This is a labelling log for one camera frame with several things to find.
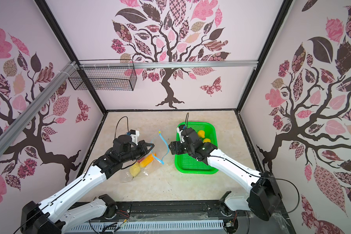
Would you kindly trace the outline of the pale yellow fruit toy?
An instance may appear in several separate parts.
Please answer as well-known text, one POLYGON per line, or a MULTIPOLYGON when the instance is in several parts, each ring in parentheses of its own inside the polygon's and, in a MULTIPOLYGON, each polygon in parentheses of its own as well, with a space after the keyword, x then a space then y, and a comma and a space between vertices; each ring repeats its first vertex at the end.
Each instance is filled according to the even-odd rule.
POLYGON ((132 177, 136 177, 140 172, 141 172, 141 167, 137 162, 130 167, 130 175, 132 177))

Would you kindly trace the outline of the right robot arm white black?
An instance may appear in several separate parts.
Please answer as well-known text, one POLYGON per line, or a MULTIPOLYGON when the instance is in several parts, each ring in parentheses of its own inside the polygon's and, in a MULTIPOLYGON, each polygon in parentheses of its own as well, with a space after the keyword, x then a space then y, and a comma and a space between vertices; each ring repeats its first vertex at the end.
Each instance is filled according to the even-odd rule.
POLYGON ((268 221, 282 200, 276 178, 269 171, 259 172, 244 166, 223 153, 210 142, 204 143, 193 128, 182 124, 177 128, 178 141, 168 147, 173 155, 187 154, 196 161, 223 172, 246 191, 237 196, 226 192, 220 199, 220 210, 230 216, 236 211, 250 211, 261 220, 268 221))

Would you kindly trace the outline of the orange banana toy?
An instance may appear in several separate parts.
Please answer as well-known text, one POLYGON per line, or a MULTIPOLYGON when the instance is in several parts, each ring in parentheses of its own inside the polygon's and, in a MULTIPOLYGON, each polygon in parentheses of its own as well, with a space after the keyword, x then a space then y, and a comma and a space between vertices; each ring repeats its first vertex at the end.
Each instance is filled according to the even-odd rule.
POLYGON ((145 160, 143 160, 141 163, 139 163, 140 167, 141 168, 145 168, 147 167, 150 163, 152 163, 155 159, 155 156, 154 154, 150 154, 149 156, 147 156, 145 158, 145 160))

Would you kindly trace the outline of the clear zip bag blue zipper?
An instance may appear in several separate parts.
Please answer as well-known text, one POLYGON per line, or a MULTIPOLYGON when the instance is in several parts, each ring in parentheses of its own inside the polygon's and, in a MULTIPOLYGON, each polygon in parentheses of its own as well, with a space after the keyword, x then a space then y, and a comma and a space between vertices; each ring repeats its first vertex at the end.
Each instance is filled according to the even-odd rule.
POLYGON ((146 156, 137 160, 135 164, 124 169, 121 183, 130 183, 147 178, 165 165, 165 157, 170 153, 170 150, 161 130, 150 137, 150 143, 154 144, 155 147, 146 156))

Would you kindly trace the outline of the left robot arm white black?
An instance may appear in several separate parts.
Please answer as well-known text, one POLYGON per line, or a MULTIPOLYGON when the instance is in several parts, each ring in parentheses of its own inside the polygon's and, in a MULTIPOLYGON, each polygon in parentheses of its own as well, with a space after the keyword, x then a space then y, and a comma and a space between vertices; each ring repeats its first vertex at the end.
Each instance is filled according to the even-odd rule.
POLYGON ((23 234, 64 234, 97 217, 113 218, 117 213, 117 203, 107 194, 77 208, 72 206, 120 171, 124 163, 142 159, 154 147, 153 143, 139 141, 137 135, 115 138, 113 147, 95 160, 81 176, 49 198, 26 204, 22 209, 19 231, 23 234))

